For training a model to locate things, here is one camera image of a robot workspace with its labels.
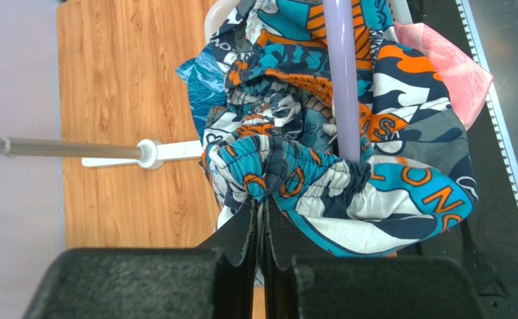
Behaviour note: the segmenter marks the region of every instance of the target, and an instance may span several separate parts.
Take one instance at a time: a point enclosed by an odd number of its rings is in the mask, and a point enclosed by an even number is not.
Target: purple rod
[[[324,0],[339,156],[359,161],[359,109],[351,0]]]

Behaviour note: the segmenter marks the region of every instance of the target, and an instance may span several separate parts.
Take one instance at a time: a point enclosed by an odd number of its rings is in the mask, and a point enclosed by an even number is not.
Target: gray wall
[[[60,139],[55,0],[0,0],[0,136]],[[64,250],[61,160],[0,156],[0,319]]]

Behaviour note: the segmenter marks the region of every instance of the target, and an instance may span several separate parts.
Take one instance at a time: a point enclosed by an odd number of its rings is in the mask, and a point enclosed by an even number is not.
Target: wood panel
[[[71,0],[57,11],[62,139],[135,145],[197,139],[175,74],[204,46],[215,0]],[[66,242],[74,247],[193,247],[218,214],[197,160],[88,169],[64,159]],[[256,318],[264,295],[255,291]]]

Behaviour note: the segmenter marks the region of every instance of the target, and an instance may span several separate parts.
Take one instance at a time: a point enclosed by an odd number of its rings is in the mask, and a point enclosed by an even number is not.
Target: silver rod
[[[0,138],[0,155],[51,156],[56,158],[128,158],[138,160],[142,150],[136,146],[35,140],[30,138]]]

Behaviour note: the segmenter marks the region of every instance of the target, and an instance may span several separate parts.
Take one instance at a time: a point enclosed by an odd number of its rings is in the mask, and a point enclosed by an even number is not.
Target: pink plastic bag
[[[430,60],[450,92],[453,110],[468,130],[485,104],[493,75],[423,23],[394,23],[394,30],[400,44],[424,53]]]

